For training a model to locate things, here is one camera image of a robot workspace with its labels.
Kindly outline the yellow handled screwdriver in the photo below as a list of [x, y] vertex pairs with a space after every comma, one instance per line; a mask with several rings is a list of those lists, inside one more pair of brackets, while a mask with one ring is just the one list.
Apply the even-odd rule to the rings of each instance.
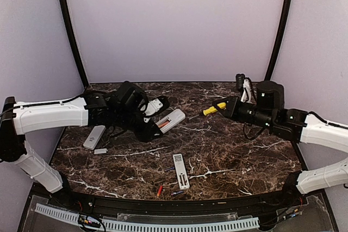
[[[220, 109], [224, 109], [224, 108], [226, 107], [226, 103], [224, 103], [224, 102], [219, 103], [219, 104], [218, 104], [218, 107], [219, 107]], [[215, 112], [217, 112], [217, 111], [218, 111], [218, 110], [217, 110], [214, 106], [211, 106], [210, 108], [205, 109], [205, 110], [203, 110], [202, 112], [200, 112], [198, 115], [190, 117], [189, 120], [192, 120], [192, 119], [194, 119], [194, 118], [196, 118], [196, 117], [199, 117], [199, 116], [207, 116], [207, 115], [212, 114], [212, 113], [215, 113]]]

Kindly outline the white remote with barcode label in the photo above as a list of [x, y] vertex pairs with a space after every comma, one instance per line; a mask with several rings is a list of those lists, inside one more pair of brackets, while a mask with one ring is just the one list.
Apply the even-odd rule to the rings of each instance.
[[185, 119], [185, 113], [180, 109], [175, 109], [168, 115], [166, 115], [164, 118], [159, 120], [156, 125], [159, 126], [164, 122], [169, 122], [168, 125], [160, 128], [160, 130], [163, 132], [163, 134], [166, 134], [169, 130], [171, 130], [173, 127], [181, 123]]

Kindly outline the white button remote control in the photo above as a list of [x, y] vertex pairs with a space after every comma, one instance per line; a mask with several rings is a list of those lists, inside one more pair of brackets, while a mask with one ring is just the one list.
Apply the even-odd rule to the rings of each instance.
[[190, 188], [189, 178], [185, 168], [185, 163], [182, 154], [174, 154], [173, 162], [175, 166], [178, 185], [181, 190], [187, 190]]

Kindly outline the red blue battery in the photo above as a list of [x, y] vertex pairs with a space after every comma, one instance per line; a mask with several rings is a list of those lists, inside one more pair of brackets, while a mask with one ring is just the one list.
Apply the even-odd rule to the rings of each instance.
[[163, 190], [163, 186], [160, 185], [160, 187], [159, 187], [159, 189], [157, 191], [157, 197], [159, 197], [161, 195], [162, 190]]

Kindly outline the plain white slim remote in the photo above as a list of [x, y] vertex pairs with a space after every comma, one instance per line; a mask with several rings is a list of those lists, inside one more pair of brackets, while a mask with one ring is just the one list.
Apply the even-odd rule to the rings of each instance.
[[95, 126], [84, 141], [83, 147], [89, 150], [94, 150], [105, 130], [105, 126]]

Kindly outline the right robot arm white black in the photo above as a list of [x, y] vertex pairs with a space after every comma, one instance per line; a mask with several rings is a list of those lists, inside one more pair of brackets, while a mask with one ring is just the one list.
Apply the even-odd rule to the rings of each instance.
[[[315, 112], [285, 109], [284, 87], [273, 81], [256, 85], [256, 103], [246, 103], [229, 96], [213, 102], [225, 118], [267, 129], [270, 134], [294, 144], [310, 143], [347, 152], [347, 126], [323, 119]], [[277, 201], [289, 207], [299, 195], [347, 184], [347, 160], [310, 171], [288, 175]]]

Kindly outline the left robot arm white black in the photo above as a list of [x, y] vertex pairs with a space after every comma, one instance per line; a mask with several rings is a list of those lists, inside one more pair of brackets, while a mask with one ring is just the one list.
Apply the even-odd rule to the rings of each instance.
[[86, 91], [66, 100], [17, 102], [5, 100], [1, 112], [1, 161], [12, 162], [48, 192], [65, 208], [77, 203], [68, 181], [53, 169], [29, 145], [26, 134], [63, 127], [118, 127], [131, 131], [141, 142], [163, 135], [153, 117], [169, 107], [168, 98], [148, 98], [137, 85], [125, 81], [112, 92]]

